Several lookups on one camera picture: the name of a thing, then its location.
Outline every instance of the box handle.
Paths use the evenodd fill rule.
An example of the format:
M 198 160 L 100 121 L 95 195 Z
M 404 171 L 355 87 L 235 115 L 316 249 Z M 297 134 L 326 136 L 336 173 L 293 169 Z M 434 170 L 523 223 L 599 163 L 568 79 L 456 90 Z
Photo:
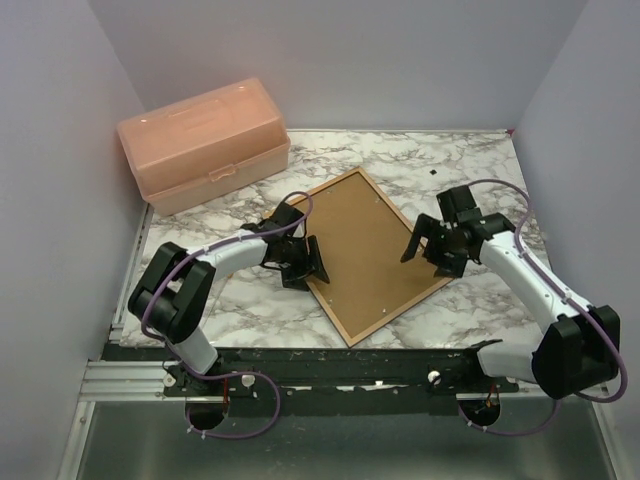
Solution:
M 230 177 L 236 174 L 236 166 L 235 165 L 227 165 L 226 167 L 219 168 L 218 170 L 214 170 L 213 172 L 209 172 L 209 181 L 216 182 L 224 177 Z

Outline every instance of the wooden frame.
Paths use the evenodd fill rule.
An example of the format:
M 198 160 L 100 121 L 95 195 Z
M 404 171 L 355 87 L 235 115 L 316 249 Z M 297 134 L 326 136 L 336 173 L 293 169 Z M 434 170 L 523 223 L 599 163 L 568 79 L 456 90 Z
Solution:
M 378 185 L 376 185 L 376 183 L 373 181 L 373 179 L 371 177 L 369 177 L 369 175 L 364 171 L 363 168 L 358 167 L 355 168 L 353 170 L 350 170 L 332 180 L 330 180 L 327 183 L 324 183 L 314 189 L 312 189 L 311 191 L 309 191 L 309 194 L 312 196 L 316 196 L 321 192 L 324 192 L 327 189 L 330 189 L 331 187 L 335 187 L 337 184 L 339 184 L 340 182 L 344 181 L 345 179 L 353 176 L 353 175 L 360 175 L 367 183 L 368 186 L 378 195 L 379 200 L 382 200 L 386 206 L 393 212 L 393 214 L 395 215 L 395 217 L 397 217 L 397 219 L 404 224 L 404 226 L 407 228 L 407 232 L 410 234 L 413 230 L 413 225 L 409 222 L 409 220 L 407 220 L 407 218 L 402 214 L 402 212 L 400 212 L 400 210 L 391 202 L 391 200 L 389 199 L 389 197 L 387 197 L 387 195 L 380 189 L 380 187 Z M 294 200 L 293 202 L 291 202 L 292 205 L 299 205 L 299 204 L 304 204 L 306 203 L 306 200 L 304 199 L 297 199 Z M 309 230 L 309 234 L 313 234 L 314 232 L 312 231 L 312 229 L 310 228 Z M 322 252 L 323 250 L 323 239 L 321 237 L 318 238 L 319 240 L 319 244 L 320 244 L 320 251 Z M 400 263 L 400 254 L 402 252 L 398 252 L 398 264 Z M 331 301 L 329 301 L 327 298 L 325 298 L 325 295 L 323 295 L 322 293 L 322 289 L 326 289 L 328 287 L 326 287 L 326 285 L 321 284 L 321 282 L 317 279 L 315 279 L 315 277 L 309 277 L 307 279 L 307 284 L 309 285 L 309 288 L 311 290 L 311 292 L 313 293 L 313 295 L 316 297 L 316 299 L 318 300 L 318 302 L 320 303 L 320 305 L 322 306 L 323 310 L 327 313 L 327 315 L 329 316 L 329 318 L 331 319 L 331 322 L 334 324 L 334 326 L 336 327 L 336 329 L 339 331 L 340 335 L 344 338 L 345 342 L 347 343 L 348 346 L 353 346 L 356 343 L 360 342 L 361 340 L 363 340 L 364 338 L 368 337 L 369 335 L 371 335 L 373 332 L 375 332 L 376 330 L 380 329 L 381 327 L 383 327 L 384 325 L 386 325 L 387 323 L 389 323 L 391 320 L 393 320 L 394 318 L 396 318 L 398 315 L 404 313 L 405 311 L 407 311 L 409 308 L 413 307 L 414 305 L 416 305 L 417 303 L 419 303 L 420 301 L 424 300 L 426 297 L 428 297 L 429 295 L 431 295 L 432 293 L 434 293 L 435 291 L 437 291 L 438 289 L 442 288 L 443 286 L 445 286 L 447 283 L 449 283 L 451 281 L 450 278 L 443 278 L 443 277 L 435 277 L 435 266 L 426 263 L 426 261 L 422 258 L 420 259 L 416 259 L 415 261 L 421 261 L 423 262 L 422 264 L 420 264 L 420 268 L 426 268 L 426 269 L 431 269 L 430 271 L 433 272 L 433 283 L 431 283 L 430 285 L 426 286 L 426 288 L 421 291 L 419 294 L 413 296 L 409 301 L 406 301 L 405 303 L 396 306 L 395 308 L 393 308 L 393 310 L 387 312 L 382 318 L 380 318 L 379 320 L 377 320 L 375 323 L 371 324 L 370 326 L 368 326 L 367 328 L 365 328 L 364 330 L 360 331 L 357 334 L 351 334 L 347 331 L 347 329 L 345 328 L 343 321 L 336 315 L 336 312 L 334 311 L 332 305 L 331 305 Z

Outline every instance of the box lid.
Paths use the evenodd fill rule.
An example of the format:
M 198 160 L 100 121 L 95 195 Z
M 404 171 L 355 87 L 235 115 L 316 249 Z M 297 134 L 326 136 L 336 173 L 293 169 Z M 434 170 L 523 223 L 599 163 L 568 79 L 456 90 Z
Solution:
M 282 114 L 255 78 L 125 120 L 118 133 L 146 195 L 287 142 Z

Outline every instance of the white wall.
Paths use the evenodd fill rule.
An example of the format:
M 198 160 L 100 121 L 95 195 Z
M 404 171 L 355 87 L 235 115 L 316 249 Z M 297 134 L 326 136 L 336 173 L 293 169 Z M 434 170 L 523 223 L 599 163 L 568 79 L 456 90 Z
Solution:
M 640 2 L 591 0 L 514 137 L 555 270 L 622 317 L 614 411 L 640 472 Z
M 142 107 L 84 0 L 0 2 L 0 478 L 55 478 L 141 200 L 116 121 Z
M 511 128 L 586 0 L 89 0 L 147 109 L 256 75 L 292 127 Z

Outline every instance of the metal floor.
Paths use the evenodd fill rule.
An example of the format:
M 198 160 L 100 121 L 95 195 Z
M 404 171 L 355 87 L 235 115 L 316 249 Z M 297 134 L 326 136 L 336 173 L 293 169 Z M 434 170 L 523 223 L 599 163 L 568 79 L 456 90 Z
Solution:
M 503 402 L 496 424 L 534 425 L 548 398 Z M 544 433 L 499 438 L 457 417 L 285 417 L 265 435 L 243 441 L 187 434 L 181 402 L 97 403 L 78 478 L 605 480 L 614 479 L 593 407 L 564 402 Z M 253 428 L 263 419 L 237 421 Z

